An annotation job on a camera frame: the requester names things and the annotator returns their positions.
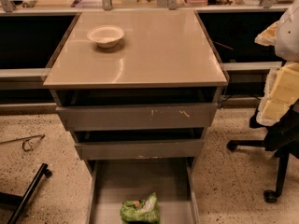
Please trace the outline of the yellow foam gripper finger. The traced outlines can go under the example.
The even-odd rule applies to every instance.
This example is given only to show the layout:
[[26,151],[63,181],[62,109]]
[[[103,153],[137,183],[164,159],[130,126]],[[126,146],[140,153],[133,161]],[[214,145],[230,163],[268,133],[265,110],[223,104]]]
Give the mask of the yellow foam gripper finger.
[[258,34],[255,37],[254,42],[262,46],[274,46],[276,41],[277,26],[278,22],[275,21],[260,34]]
[[267,75],[256,121],[272,126],[289,111],[299,99],[299,63],[286,62],[278,70],[271,69]]

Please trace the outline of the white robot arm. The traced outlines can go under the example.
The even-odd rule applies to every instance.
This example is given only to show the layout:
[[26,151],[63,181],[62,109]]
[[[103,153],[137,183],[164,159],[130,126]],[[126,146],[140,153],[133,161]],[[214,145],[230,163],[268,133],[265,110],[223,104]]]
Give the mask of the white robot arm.
[[256,121],[273,126],[299,99],[299,0],[295,0],[280,19],[258,34],[254,40],[273,46],[275,54],[286,63],[267,75]]

